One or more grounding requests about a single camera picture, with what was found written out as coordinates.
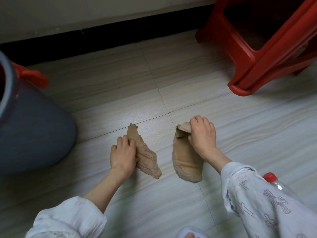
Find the marble patterned floor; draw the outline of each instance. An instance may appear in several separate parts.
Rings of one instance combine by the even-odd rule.
[[[240,97],[227,87],[234,65],[195,31],[34,65],[49,77],[42,90],[73,115],[78,137],[70,154],[46,169],[2,178],[0,237],[23,237],[37,213],[93,188],[110,169],[110,147],[130,123],[157,153],[163,175],[139,170],[117,191],[102,238],[175,237],[193,225],[210,238],[247,237],[226,214],[220,176],[178,178],[172,166],[177,124],[194,115],[214,122],[217,146],[232,160],[275,172],[317,212],[317,78],[312,65]]]

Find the plastic bottle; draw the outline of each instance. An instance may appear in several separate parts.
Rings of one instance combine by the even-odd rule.
[[[267,182],[269,182],[271,185],[278,188],[283,193],[287,194],[288,196],[292,197],[293,199],[304,204],[304,202],[298,197],[298,195],[291,188],[289,188],[286,184],[284,184],[283,182],[281,182],[277,179],[277,177],[274,173],[271,173],[271,172],[266,173],[265,175],[263,175],[263,178]]]

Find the white wall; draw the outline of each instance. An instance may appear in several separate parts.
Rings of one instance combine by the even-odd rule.
[[[0,43],[211,3],[215,0],[0,0]]]

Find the gray trash can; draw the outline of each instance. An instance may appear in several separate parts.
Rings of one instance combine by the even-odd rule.
[[[0,51],[0,176],[56,164],[76,135],[71,115],[18,78]]]

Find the white slipper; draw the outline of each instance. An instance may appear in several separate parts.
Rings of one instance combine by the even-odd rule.
[[[200,229],[193,226],[185,226],[178,233],[176,238],[184,238],[188,233],[193,233],[195,238],[208,238],[208,236]]]

